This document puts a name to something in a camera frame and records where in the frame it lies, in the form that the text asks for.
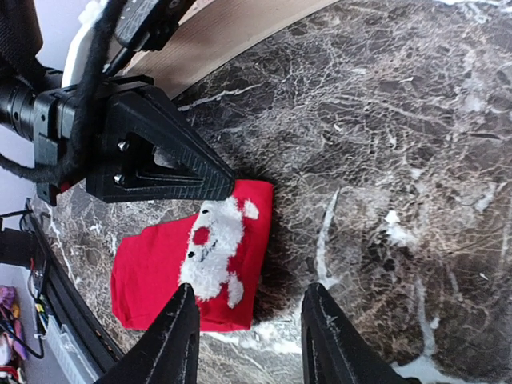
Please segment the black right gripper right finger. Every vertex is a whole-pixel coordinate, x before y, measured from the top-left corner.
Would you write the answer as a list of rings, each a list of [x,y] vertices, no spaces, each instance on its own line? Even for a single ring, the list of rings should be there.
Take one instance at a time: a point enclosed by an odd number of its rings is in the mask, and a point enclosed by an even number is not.
[[[301,313],[305,383],[406,383],[364,341],[321,283],[308,285]]]

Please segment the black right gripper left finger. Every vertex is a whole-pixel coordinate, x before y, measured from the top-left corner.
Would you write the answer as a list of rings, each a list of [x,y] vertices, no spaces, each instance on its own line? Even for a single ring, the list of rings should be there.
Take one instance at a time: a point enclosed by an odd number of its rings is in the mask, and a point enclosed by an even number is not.
[[[97,382],[196,383],[199,321],[193,288],[182,284],[137,344]]]

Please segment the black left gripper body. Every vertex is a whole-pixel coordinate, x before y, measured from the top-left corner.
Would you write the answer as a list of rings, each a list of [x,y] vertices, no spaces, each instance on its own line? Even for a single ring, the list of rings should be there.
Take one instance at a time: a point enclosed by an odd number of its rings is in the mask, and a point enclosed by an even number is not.
[[[93,159],[87,165],[54,185],[49,182],[36,184],[37,196],[48,204],[55,204],[57,196],[86,178],[100,159],[98,145],[106,124],[107,102],[116,94],[153,85],[154,80],[145,75],[128,75],[108,79],[100,85],[94,96],[92,116]],[[78,88],[69,86],[41,93],[34,100],[32,111],[34,160],[36,167],[53,166],[63,158],[70,147],[69,140],[78,108]]]

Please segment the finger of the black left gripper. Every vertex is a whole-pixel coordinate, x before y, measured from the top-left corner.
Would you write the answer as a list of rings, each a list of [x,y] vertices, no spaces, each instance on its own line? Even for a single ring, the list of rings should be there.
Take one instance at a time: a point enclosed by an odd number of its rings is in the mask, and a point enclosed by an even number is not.
[[[167,95],[142,86],[110,97],[86,192],[107,203],[229,197],[232,169]]]

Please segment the plain red sock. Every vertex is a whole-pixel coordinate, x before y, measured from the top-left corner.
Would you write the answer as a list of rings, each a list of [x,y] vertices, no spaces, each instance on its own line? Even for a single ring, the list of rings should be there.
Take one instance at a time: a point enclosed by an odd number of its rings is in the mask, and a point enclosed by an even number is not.
[[[222,201],[124,238],[110,279],[112,312],[147,330],[181,284],[192,286],[203,332],[248,330],[266,254],[274,187],[238,180]]]

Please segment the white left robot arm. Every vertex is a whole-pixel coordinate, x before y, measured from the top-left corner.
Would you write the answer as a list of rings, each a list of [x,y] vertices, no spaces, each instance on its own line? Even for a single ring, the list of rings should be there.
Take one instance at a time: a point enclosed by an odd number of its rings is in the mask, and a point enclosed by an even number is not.
[[[107,202],[223,200],[231,168],[209,147],[166,93],[145,75],[123,76],[140,51],[164,47],[190,1],[109,1],[88,29],[77,84],[37,60],[42,36],[32,1],[1,4],[1,123],[32,142],[34,166],[2,158],[32,181],[41,200],[84,182]]]

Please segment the wooden compartment tray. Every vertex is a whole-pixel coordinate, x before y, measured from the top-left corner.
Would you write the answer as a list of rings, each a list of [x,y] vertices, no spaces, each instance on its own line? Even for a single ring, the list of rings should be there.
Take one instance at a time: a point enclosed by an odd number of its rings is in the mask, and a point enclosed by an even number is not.
[[[331,0],[217,0],[177,29],[166,46],[136,54],[126,74],[145,74],[170,98],[199,82],[252,46],[331,5]]]

